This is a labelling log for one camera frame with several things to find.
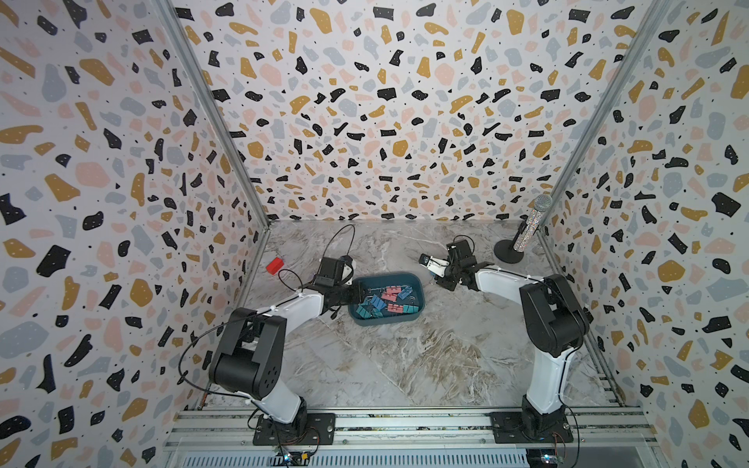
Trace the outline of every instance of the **cable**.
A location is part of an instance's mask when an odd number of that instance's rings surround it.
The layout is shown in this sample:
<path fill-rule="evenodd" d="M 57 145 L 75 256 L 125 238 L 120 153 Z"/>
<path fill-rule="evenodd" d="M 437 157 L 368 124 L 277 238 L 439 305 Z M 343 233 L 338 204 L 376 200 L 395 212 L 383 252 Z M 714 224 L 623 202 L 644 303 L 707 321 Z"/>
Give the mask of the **cable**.
<path fill-rule="evenodd" d="M 574 318 L 574 322 L 575 324 L 577 324 L 577 330 L 580 332 L 580 344 L 570 354 L 567 355 L 567 358 L 565 358 L 565 364 L 564 364 L 565 367 L 567 367 L 567 359 L 570 356 L 573 356 L 578 350 L 580 350 L 580 348 L 582 348 L 583 344 L 585 343 L 585 333 L 584 333 L 585 328 L 580 327 L 580 322 L 577 320 L 577 317 L 575 317 L 574 314 L 572 314 L 572 318 Z M 560 400 L 562 407 L 568 409 L 569 412 L 572 414 L 572 418 L 574 419 L 574 426 L 575 426 L 575 429 L 577 430 L 577 451 L 574 454 L 574 463 L 572 464 L 571 467 L 569 467 L 569 468 L 575 468 L 577 466 L 577 461 L 580 460 L 580 426 L 577 423 L 577 416 L 574 414 L 574 411 L 572 410 L 572 408 L 567 406 L 567 404 L 564 401 L 562 401 L 562 383 L 561 382 L 560 382 L 559 391 L 557 392 L 557 397 Z"/>
<path fill-rule="evenodd" d="M 574 411 L 572 411 L 572 408 L 570 408 L 564 403 L 562 403 L 562 405 L 564 405 L 564 407 L 567 408 L 570 413 L 572 413 L 572 418 L 574 419 L 574 426 L 577 429 L 577 452 L 574 454 L 574 463 L 572 464 L 571 467 L 569 467 L 569 468 L 575 468 L 577 466 L 577 461 L 580 460 L 580 426 L 577 423 L 577 416 L 574 414 Z"/>
<path fill-rule="evenodd" d="M 520 433 L 523 434 L 523 437 L 525 437 L 526 439 L 530 440 L 531 442 L 543 442 L 544 441 L 543 439 L 534 439 L 534 438 L 532 438 L 531 436 L 529 436 L 528 434 L 525 433 L 525 429 L 524 428 L 520 429 Z"/>
<path fill-rule="evenodd" d="M 349 244 L 348 244 L 348 250 L 346 250 L 346 255 L 348 255 L 348 253 L 351 251 L 351 246 L 354 244 L 354 238 L 357 235 L 357 227 L 354 226 L 353 224 L 347 224 L 346 226 L 340 228 L 338 230 L 338 232 L 336 232 L 333 235 L 333 237 L 330 238 L 330 240 L 328 241 L 328 244 L 325 246 L 325 250 L 323 251 L 323 257 L 325 256 L 325 253 L 327 252 L 328 247 L 330 247 L 330 244 L 333 243 L 333 241 L 335 240 L 336 236 L 338 236 L 338 234 L 340 234 L 341 231 L 343 231 L 344 229 L 348 228 L 349 226 L 351 227 L 352 232 L 351 232 L 351 242 L 349 242 Z"/>
<path fill-rule="evenodd" d="M 249 415 L 249 418 L 247 418 L 247 428 L 252 429 L 253 431 L 257 431 L 258 429 L 249 425 L 249 422 L 252 421 L 252 418 L 254 418 L 256 414 L 258 414 L 258 411 L 260 411 L 260 408 L 255 408 L 255 411 L 253 411 L 252 414 Z"/>
<path fill-rule="evenodd" d="M 496 432 L 512 432 L 512 431 L 516 431 L 517 429 L 520 429 L 522 427 L 523 427 L 523 423 L 521 422 L 520 424 L 518 424 L 516 426 L 513 426 L 511 428 L 492 428 L 491 430 L 492 431 L 496 431 Z"/>
<path fill-rule="evenodd" d="M 308 456 L 308 458 L 312 458 L 314 454 L 318 453 L 318 449 L 320 448 L 320 431 L 318 431 L 316 428 L 313 428 L 312 426 L 310 426 L 309 428 L 318 435 L 318 444 L 315 446 L 315 451 Z"/>
<path fill-rule="evenodd" d="M 281 282 L 281 284 L 282 284 L 282 285 L 284 285 L 285 287 L 287 287 L 287 288 L 291 289 L 292 291 L 296 291 L 296 289 L 294 289 L 294 288 L 292 288 L 291 286 L 287 285 L 287 284 L 286 284 L 286 283 L 284 282 L 284 280 L 283 280 L 283 279 L 281 278 L 281 272 L 282 272 L 282 271 L 288 271 L 288 272 L 289 272 L 289 273 L 291 273 L 292 275 L 296 276 L 296 277 L 297 277 L 297 279 L 299 280 L 299 288 L 302 288 L 302 286 L 304 286 L 304 283 L 302 283 L 302 279 L 301 279 L 301 278 L 299 277 L 299 275 L 297 275 L 297 274 L 296 274 L 296 273 L 295 273 L 295 272 L 294 272 L 293 270 L 289 270 L 288 268 L 282 268 L 282 269 L 280 269 L 280 270 L 279 270 L 279 272 L 277 273 L 277 275 L 278 275 L 278 277 L 279 277 L 279 281 Z"/>
<path fill-rule="evenodd" d="M 288 460 L 286 460 L 286 455 L 284 455 L 283 445 L 281 444 L 281 433 L 279 432 L 279 428 L 276 425 L 276 420 L 271 418 L 270 415 L 268 415 L 268 419 L 270 419 L 270 423 L 273 425 L 273 429 L 276 431 L 276 438 L 279 441 L 279 452 L 281 452 L 281 458 L 283 459 L 286 468 L 288 468 Z"/>
<path fill-rule="evenodd" d="M 523 275 L 523 274 L 520 274 L 520 273 L 516 273 L 516 272 L 514 272 L 514 271 L 510 271 L 510 270 L 503 270 L 503 269 L 502 269 L 502 267 L 497 267 L 497 268 L 498 268 L 498 270 L 496 270 L 496 271 L 497 271 L 498 273 L 507 273 L 507 274 L 509 274 L 509 275 L 517 276 L 518 278 L 522 278 L 522 279 L 525 279 L 525 280 L 527 280 L 527 281 L 532 281 L 532 282 L 536 282 L 536 283 L 539 283 L 540 285 L 543 285 L 543 286 L 545 286 L 545 287 L 546 287 L 546 288 L 547 288 L 548 290 L 550 290 L 550 291 L 551 291 L 551 293 L 552 293 L 552 294 L 553 294 L 553 295 L 554 295 L 554 296 L 555 296 L 555 297 L 556 297 L 556 298 L 557 298 L 557 299 L 558 299 L 558 300 L 559 300 L 559 301 L 560 301 L 561 303 L 564 303 L 564 299 L 563 299 L 563 298 L 562 298 L 562 297 L 561 297 L 561 296 L 560 296 L 560 295 L 559 295 L 559 294 L 558 294 L 558 293 L 557 293 L 557 292 L 556 292 L 555 290 L 553 290 L 553 289 L 549 288 L 549 287 L 548 287 L 548 285 L 547 285 L 546 283 L 544 283 L 543 281 L 541 281 L 541 280 L 538 280 L 538 279 L 535 279 L 535 278 L 531 278 L 531 277 L 530 277 L 530 275 Z M 577 322 L 577 318 L 576 318 L 576 317 L 574 316 L 574 314 L 572 314 L 572 317 L 573 317 L 573 318 L 574 318 L 574 320 L 575 320 L 575 321 Z"/>
<path fill-rule="evenodd" d="M 562 459 L 563 460 L 566 459 L 567 458 L 567 443 L 565 443 L 564 437 L 562 437 L 562 434 L 559 434 L 558 432 L 552 432 L 551 434 L 554 436 L 554 451 L 557 450 L 557 437 L 559 437 L 560 442 L 564 446 L 564 455 L 562 455 Z"/>
<path fill-rule="evenodd" d="M 338 317 L 338 311 L 341 310 L 341 307 L 343 306 L 338 306 L 338 308 L 335 310 L 333 310 L 333 307 L 328 308 L 328 310 L 332 312 L 332 314 L 330 314 L 330 320 L 335 320 L 336 317 Z"/>
<path fill-rule="evenodd" d="M 470 242 L 472 244 L 471 248 L 470 248 L 470 253 L 472 255 L 476 251 L 476 242 L 473 240 L 473 238 L 471 236 L 467 236 L 466 234 L 458 234 L 457 236 L 455 236 L 455 237 L 452 238 L 452 242 L 455 242 L 455 239 L 457 239 L 459 237 L 466 237 L 468 240 L 470 240 Z"/>
<path fill-rule="evenodd" d="M 290 297 L 290 298 L 288 298 L 287 300 L 283 301 L 282 303 L 278 303 L 278 304 L 276 304 L 276 307 L 277 307 L 277 306 L 280 306 L 281 304 L 286 304 L 287 302 L 290 302 L 290 301 L 292 301 L 292 300 L 295 300 L 296 298 L 297 298 L 297 296 L 294 296 L 294 297 Z M 192 341 L 190 342 L 190 344 L 188 344 L 188 345 L 187 345 L 187 347 L 185 348 L 185 351 L 182 351 L 182 356 L 180 356 L 180 360 L 179 360 L 179 361 L 177 362 L 177 372 L 179 372 L 179 375 L 180 375 L 180 377 L 182 378 L 182 380 L 184 380 L 185 382 L 187 382 L 187 384 L 188 384 L 188 385 L 190 385 L 190 386 L 191 386 L 192 388 L 194 388 L 194 389 L 197 389 L 197 390 L 201 390 L 201 391 L 203 391 L 203 392 L 206 392 L 206 393 L 208 393 L 208 394 L 211 394 L 211 395 L 221 395 L 221 396 L 225 396 L 225 397 L 242 398 L 243 400 L 246 400 L 246 399 L 247 399 L 247 397 L 246 397 L 245 395 L 238 395 L 238 394 L 236 394 L 236 393 L 226 393 L 226 392 L 214 392 L 213 390 L 209 390 L 209 389 L 203 388 L 203 387 L 201 387 L 201 386 L 197 386 L 197 385 L 195 385 L 195 384 L 194 384 L 193 382 L 191 382 L 191 381 L 190 381 L 190 380 L 189 380 L 189 379 L 188 379 L 188 378 L 186 377 L 186 376 L 187 376 L 187 373 L 186 373 L 186 372 L 185 372 L 184 374 L 182 373 L 182 361 L 183 361 L 183 360 L 185 359 L 185 355 L 187 354 L 187 351 L 188 351 L 188 350 L 189 350 L 189 349 L 190 349 L 191 347 L 194 347 L 194 346 L 195 346 L 196 344 L 198 344 L 198 340 L 200 340 L 200 338 L 203 338 L 203 337 L 204 337 L 204 336 L 206 336 L 206 335 L 207 335 L 208 333 L 210 333 L 210 332 L 213 332 L 213 331 L 214 331 L 215 329 L 219 329 L 219 328 L 221 328 L 222 326 L 227 326 L 227 325 L 229 325 L 230 323 L 243 322 L 243 321 L 245 321 L 245 320 L 248 320 L 248 317 L 244 317 L 244 318 L 238 318 L 237 320 L 230 320 L 230 321 L 228 321 L 228 322 L 226 322 L 226 323 L 222 323 L 222 324 L 220 324 L 220 325 L 216 325 L 215 327 L 213 327 L 213 328 L 209 329 L 209 330 L 208 330 L 207 332 L 204 332 L 204 333 L 203 333 L 202 335 L 200 335 L 200 336 L 199 336 L 198 338 L 195 338 L 194 340 L 192 340 Z"/>

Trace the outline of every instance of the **gray marble table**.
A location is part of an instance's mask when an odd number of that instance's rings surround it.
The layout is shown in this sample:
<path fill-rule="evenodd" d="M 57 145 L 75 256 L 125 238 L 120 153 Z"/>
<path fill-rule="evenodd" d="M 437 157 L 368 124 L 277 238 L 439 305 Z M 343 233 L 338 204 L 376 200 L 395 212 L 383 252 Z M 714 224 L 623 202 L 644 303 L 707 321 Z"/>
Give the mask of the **gray marble table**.
<path fill-rule="evenodd" d="M 303 281 L 316 271 L 323 249 L 344 222 L 275 222 L 261 270 L 246 307 L 260 308 L 287 297 L 281 282 L 264 269 L 276 256 Z M 492 247 L 511 238 L 517 224 L 501 222 L 356 222 L 351 256 L 355 276 L 412 272 L 424 287 L 426 307 L 415 321 L 359 326 L 346 308 L 310 320 L 286 339 L 282 378 L 310 407 L 516 407 L 530 384 L 533 345 L 518 304 L 458 287 L 439 288 L 418 265 L 426 253 L 446 257 L 445 245 L 457 234 L 476 242 L 479 261 L 497 263 Z M 328 256 L 346 253 L 350 233 L 331 244 Z M 552 273 L 534 237 L 519 273 Z M 297 280 L 286 273 L 294 287 Z M 587 349 L 572 365 L 565 389 L 571 406 L 610 406 Z M 237 406 L 237 398 L 209 396 L 212 406 Z"/>

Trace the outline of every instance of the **terrazzo wallpaper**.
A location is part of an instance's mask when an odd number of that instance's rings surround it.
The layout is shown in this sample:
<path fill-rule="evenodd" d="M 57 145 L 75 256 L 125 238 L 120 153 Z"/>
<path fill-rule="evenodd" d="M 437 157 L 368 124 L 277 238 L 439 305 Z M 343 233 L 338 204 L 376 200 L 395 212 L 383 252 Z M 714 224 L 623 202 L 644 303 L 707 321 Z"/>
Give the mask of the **terrazzo wallpaper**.
<path fill-rule="evenodd" d="M 257 221 L 150 4 L 0 13 L 0 466 L 155 467 Z"/>
<path fill-rule="evenodd" d="M 546 226 L 672 467 L 748 465 L 748 8 L 673 2 Z"/>
<path fill-rule="evenodd" d="M 649 0 L 175 0 L 271 219 L 518 219 Z"/>

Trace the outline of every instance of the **sparkly microphone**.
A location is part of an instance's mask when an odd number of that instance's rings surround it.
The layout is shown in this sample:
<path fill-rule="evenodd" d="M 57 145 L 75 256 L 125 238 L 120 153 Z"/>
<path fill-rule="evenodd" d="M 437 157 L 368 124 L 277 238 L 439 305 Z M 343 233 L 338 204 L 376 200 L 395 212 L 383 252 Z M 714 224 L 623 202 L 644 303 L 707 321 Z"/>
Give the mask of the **sparkly microphone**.
<path fill-rule="evenodd" d="M 551 197 L 549 195 L 539 195 L 533 202 L 533 210 L 528 218 L 520 224 L 518 232 L 512 240 L 501 240 L 494 245 L 494 255 L 507 264 L 516 264 L 523 260 L 525 247 L 528 241 L 536 232 L 536 228 L 544 216 L 544 212 L 551 208 Z"/>

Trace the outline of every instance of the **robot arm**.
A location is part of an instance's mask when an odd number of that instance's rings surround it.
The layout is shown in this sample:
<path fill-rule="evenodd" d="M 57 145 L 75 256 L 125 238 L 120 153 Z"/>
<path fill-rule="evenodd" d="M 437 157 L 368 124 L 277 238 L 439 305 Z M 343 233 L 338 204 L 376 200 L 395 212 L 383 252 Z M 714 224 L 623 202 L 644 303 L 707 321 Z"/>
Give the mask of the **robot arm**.
<path fill-rule="evenodd" d="M 285 337 L 332 307 L 363 302 L 361 287 L 352 284 L 353 275 L 351 257 L 325 257 L 312 281 L 280 303 L 257 311 L 234 310 L 210 365 L 210 381 L 246 396 L 290 440 L 303 433 L 306 403 L 280 380 Z M 256 339 L 254 350 L 243 347 Z"/>
<path fill-rule="evenodd" d="M 569 363 L 588 333 L 577 297 L 561 275 L 534 278 L 478 263 L 466 240 L 448 244 L 447 252 L 447 260 L 424 254 L 419 258 L 439 286 L 453 291 L 461 284 L 523 306 L 526 331 L 536 347 L 533 378 L 523 397 L 523 423 L 531 437 L 542 434 L 564 418 L 560 395 Z"/>

